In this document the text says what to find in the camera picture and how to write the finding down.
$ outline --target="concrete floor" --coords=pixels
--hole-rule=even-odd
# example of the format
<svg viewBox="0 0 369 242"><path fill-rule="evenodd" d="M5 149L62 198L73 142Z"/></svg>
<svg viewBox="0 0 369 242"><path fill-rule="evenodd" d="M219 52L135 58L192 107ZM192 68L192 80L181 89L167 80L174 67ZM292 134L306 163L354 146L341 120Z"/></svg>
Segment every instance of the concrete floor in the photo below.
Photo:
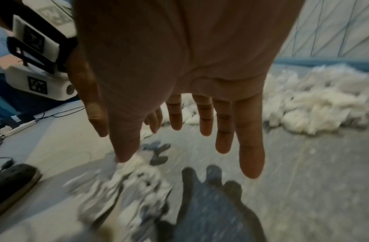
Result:
<svg viewBox="0 0 369 242"><path fill-rule="evenodd" d="M81 105L70 103L49 113ZM264 134L264 172L249 180L239 168L237 139L231 151L221 155L214 148L216 124L211 137L201 136L198 129L184 126L177 132L166 127L142 141L171 145L160 154L168 160L159 169L174 186L168 199L170 211L164 218L177 224L174 241L202 241L202 234L215 230L215 216L229 214L210 206L221 197L227 198L230 204L226 206L234 210L231 218L239 214L246 222L243 227L238 224L227 229L250 231L251 241L262 240L256 214L268 241L369 242L368 131L347 129L310 138L282 128L271 130ZM27 241L28 236L33 241L55 241L81 229L75 217L77 204L67 198L62 185L91 169L111 174L114 164L105 158L111 150L109 139L96 135L84 111L42 120L5 139L0 156L37 166L43 178L0 218L0 242L15 241L13 238ZM191 209L193 201L202 201L197 210ZM206 237L206 241L220 240Z"/></svg>

